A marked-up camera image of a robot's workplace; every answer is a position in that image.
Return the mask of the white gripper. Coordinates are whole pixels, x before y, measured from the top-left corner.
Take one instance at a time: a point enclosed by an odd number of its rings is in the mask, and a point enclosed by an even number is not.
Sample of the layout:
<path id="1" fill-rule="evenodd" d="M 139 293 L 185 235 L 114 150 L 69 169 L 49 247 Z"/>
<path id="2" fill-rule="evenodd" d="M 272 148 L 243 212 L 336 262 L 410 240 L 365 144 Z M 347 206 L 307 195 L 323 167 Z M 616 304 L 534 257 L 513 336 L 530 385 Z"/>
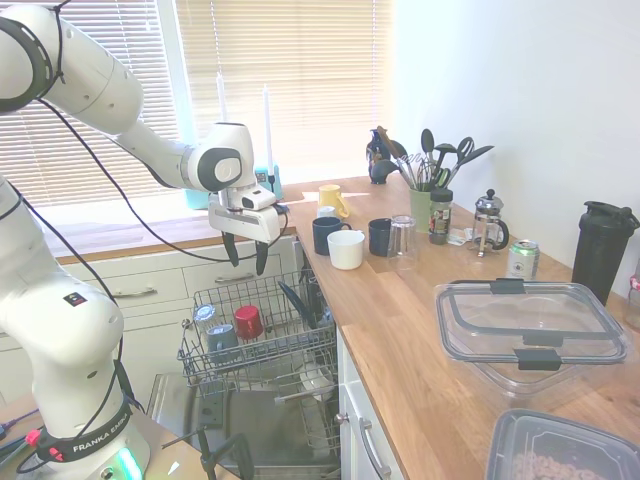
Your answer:
<path id="1" fill-rule="evenodd" d="M 218 194 L 211 193 L 208 214 L 211 227 L 223 232 L 223 244 L 229 262 L 234 267 L 240 262 L 235 236 L 256 241 L 256 274 L 262 275 L 268 259 L 267 243 L 274 241 L 280 234 L 280 220 L 275 206 L 270 205 L 258 211 L 231 211 L 222 205 Z"/>

